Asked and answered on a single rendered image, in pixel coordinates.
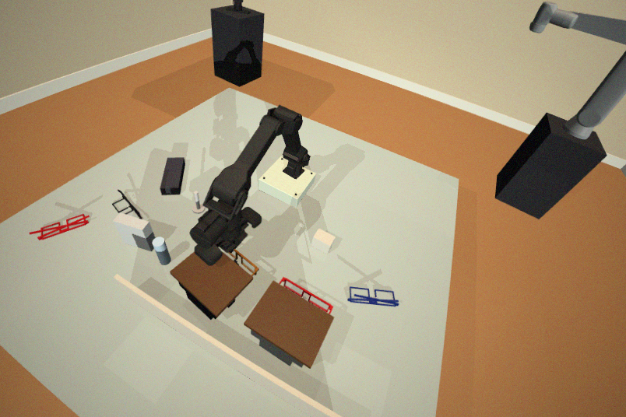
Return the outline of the orange-brown glasses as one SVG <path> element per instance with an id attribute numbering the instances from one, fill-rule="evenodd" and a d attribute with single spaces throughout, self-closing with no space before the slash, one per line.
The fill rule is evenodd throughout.
<path id="1" fill-rule="evenodd" d="M 237 259 L 237 256 L 240 256 L 241 264 L 245 266 L 250 272 L 253 273 L 252 276 L 257 274 L 257 271 L 259 270 L 259 268 L 257 268 L 256 265 L 250 262 L 244 255 L 242 255 L 236 249 L 234 249 L 232 253 L 229 252 L 228 254 L 231 255 L 234 259 Z"/>

